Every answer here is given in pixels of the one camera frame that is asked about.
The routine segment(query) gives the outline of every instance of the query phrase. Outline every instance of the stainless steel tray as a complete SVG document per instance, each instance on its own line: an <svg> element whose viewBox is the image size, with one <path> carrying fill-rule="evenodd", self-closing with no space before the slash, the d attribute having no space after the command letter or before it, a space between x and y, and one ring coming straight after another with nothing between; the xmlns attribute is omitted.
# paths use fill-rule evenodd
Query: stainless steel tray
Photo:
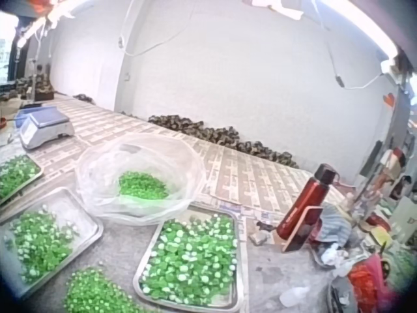
<svg viewBox="0 0 417 313"><path fill-rule="evenodd" d="M37 164L35 162L35 160L33 160L29 155L26 155L26 157L31 160L33 163L35 163L36 166L38 166L38 168L40 169L40 171L35 174L35 176L33 176L32 178L28 179L26 182L24 182L23 184L21 184L18 188L14 189L6 198L3 198L0 200L0 206L5 203L7 200L9 200L13 195L15 195L16 193L18 193L21 189L25 188L28 184L32 183L33 181L35 181L36 179L38 179L40 176L42 176L44 174L44 168L42 166L40 166L39 164Z"/></svg>
<svg viewBox="0 0 417 313"><path fill-rule="evenodd" d="M180 216L177 216L177 219L181 222L189 222L191 216L198 216L201 220L205 220L208 217L219 214L219 215L227 215L233 221L233 225L235 228L235 237L239 240L239 229L238 229L238 222L234 215L231 213L227 213L224 211L219 211L213 209L211 207L205 207L202 205L194 205L191 204L188 209L183 212ZM152 249L157 242L164 223L158 225L155 234L153 235L151 242L149 243L148 248L145 251L145 254L142 257L142 260L139 263L139 266L136 270L135 276L133 278L133 287L136 293L144 300L155 303L159 306L166 306L169 308L174 308L177 310L182 311L189 311L189 312L236 312L243 303L243 281L242 281L242 264L240 258L240 245L237 245L237 254L236 258L238 260L236 272L234 275L234 283L231 285L231 290L229 293L228 299L224 299L224 297L219 297L218 299L215 297L213 298L213 303L208 306L194 306L194 305L184 305L178 304L176 302L171 302L168 300L154 300L152 297L145 295L139 285L139 279L142 276L142 272L145 269L146 264L148 264L149 258L151 256Z"/></svg>
<svg viewBox="0 0 417 313"><path fill-rule="evenodd" d="M57 224L62 227L67 221L74 223L78 228L78 236L75 236L71 243L72 253L65 258L58 267L36 282L28 285L23 282L20 273L23 264L18 259L16 247L11 251L7 250L4 236L14 238L9 230L10 222L18 218L24 212L37 211L42 205L48 206L47 210L56 213ZM33 292L43 286L49 279L55 276L61 269L66 267L72 260L79 256L86 248L98 240L103 234L103 224L101 221L87 214L81 202L73 195L69 189L64 187L56 188L49 194L39 198L37 201L22 207L17 212L4 216L0 220L0 264L1 274L12 288L16 297L28 297Z"/></svg>

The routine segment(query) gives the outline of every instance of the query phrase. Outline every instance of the red thermos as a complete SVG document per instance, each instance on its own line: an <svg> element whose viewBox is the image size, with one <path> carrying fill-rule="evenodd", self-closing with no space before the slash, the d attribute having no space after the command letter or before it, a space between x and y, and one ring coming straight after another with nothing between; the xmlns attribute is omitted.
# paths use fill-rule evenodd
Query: red thermos
<svg viewBox="0 0 417 313"><path fill-rule="evenodd" d="M306 207L320 205L323 202L335 175L336 172L331 167L320 164L314 176L304 186L293 207L278 225L276 231L282 239L288 240Z"/></svg>

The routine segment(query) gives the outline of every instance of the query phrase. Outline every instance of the clear plastic bag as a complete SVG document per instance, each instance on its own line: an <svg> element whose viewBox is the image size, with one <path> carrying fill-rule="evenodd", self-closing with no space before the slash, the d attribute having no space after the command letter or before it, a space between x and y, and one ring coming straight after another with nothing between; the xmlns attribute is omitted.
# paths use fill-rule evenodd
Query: clear plastic bag
<svg viewBox="0 0 417 313"><path fill-rule="evenodd" d="M151 174L169 196L145 200L119 194L126 171ZM184 211L201 192L206 172L201 157L185 142L154 134L128 134L88 148L76 166L79 193L94 216L123 224L158 224Z"/></svg>

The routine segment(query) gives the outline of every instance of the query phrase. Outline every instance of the weighing scale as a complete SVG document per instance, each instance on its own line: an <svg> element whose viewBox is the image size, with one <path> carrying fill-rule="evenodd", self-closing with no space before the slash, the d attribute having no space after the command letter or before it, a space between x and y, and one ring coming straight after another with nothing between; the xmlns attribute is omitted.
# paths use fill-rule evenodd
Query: weighing scale
<svg viewBox="0 0 417 313"><path fill-rule="evenodd" d="M34 149L62 136L73 136L70 119L58 110L30 113L20 127L20 141L24 148Z"/></svg>

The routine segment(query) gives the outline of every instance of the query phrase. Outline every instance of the electrical cable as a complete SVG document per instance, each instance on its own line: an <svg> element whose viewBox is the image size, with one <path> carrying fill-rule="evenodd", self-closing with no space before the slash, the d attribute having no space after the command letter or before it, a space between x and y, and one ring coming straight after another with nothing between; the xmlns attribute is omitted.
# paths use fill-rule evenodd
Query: electrical cable
<svg viewBox="0 0 417 313"><path fill-rule="evenodd" d="M363 86L359 86L359 87L346 87L345 86L345 83L343 82L341 76L338 74L338 70L336 68L336 63L334 61L334 56L333 56L333 53L332 53L332 48L330 47L330 43L327 39L326 27L324 26L323 17L321 16L319 8L317 7L317 2L316 2L316 0L311 0L311 2L313 3L314 10L317 14L317 17L319 18L319 21L320 21L320 26L321 26L321 29L323 31L324 43L326 44L326 49L327 49L328 55L330 57L330 61L332 63L333 73L334 73L334 76L335 76L335 79L336 79L338 85L340 87L346 89L346 90L365 89L366 87L370 86L373 82L375 82L378 78L380 78L381 76L384 76L384 73L380 73L377 76L375 76L374 78L372 78L369 82L367 82Z"/></svg>
<svg viewBox="0 0 417 313"><path fill-rule="evenodd" d="M131 2L129 4L129 7L128 7L128 10L126 11L126 16L124 17L124 21L123 21L123 25L122 25L122 29L121 29L121 35L119 37L119 48L123 51L124 54L126 54L129 57L138 57L140 55L144 55L145 53L147 53L147 52L149 52L149 51L151 51L151 50L153 50L153 49L155 49L155 48L157 48L157 47L159 47L159 46L161 46L163 44L167 44L168 42L172 41L173 39L175 39L179 35L181 35L188 28L188 26L190 24L190 21L191 21L193 15L194 15L195 6L196 6L196 3L197 3L197 0L194 0L193 9L191 10L191 13L190 13L190 16L188 17L188 20L186 22L186 25L179 32L175 33L173 36L169 37L167 40L164 40L164 41L161 41L161 42L159 42L157 44L154 44L153 46L151 46L151 47L143 50L142 52L139 52L139 53L128 53L126 51L126 49L124 48L124 37L122 36L122 32L124 30L124 26L126 24L126 21L127 21L128 16L129 16L130 10L132 9L132 5L133 5L134 1L135 0L131 0Z"/></svg>

